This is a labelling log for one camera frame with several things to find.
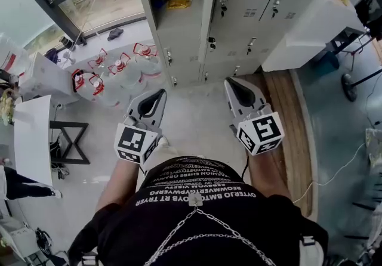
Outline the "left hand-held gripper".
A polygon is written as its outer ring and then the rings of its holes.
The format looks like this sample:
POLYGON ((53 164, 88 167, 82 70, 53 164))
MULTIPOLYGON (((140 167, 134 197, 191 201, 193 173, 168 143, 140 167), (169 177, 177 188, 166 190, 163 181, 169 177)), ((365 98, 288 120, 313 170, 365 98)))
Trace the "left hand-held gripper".
POLYGON ((145 165, 162 137, 160 127, 167 92, 157 89, 139 95, 130 103, 127 116, 119 123, 114 142, 117 157, 145 165))

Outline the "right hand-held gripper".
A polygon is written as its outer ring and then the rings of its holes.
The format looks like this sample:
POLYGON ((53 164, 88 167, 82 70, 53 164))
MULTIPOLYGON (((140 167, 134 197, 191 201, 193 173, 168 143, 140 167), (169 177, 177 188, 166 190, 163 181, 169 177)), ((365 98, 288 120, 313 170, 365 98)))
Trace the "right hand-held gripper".
POLYGON ((224 88, 234 116, 233 134, 247 152, 255 156, 277 148, 284 138, 284 129, 278 112, 274 112, 269 103, 264 104, 262 91, 236 77, 227 77, 224 88), (259 108, 250 107, 257 101, 262 104, 259 108))

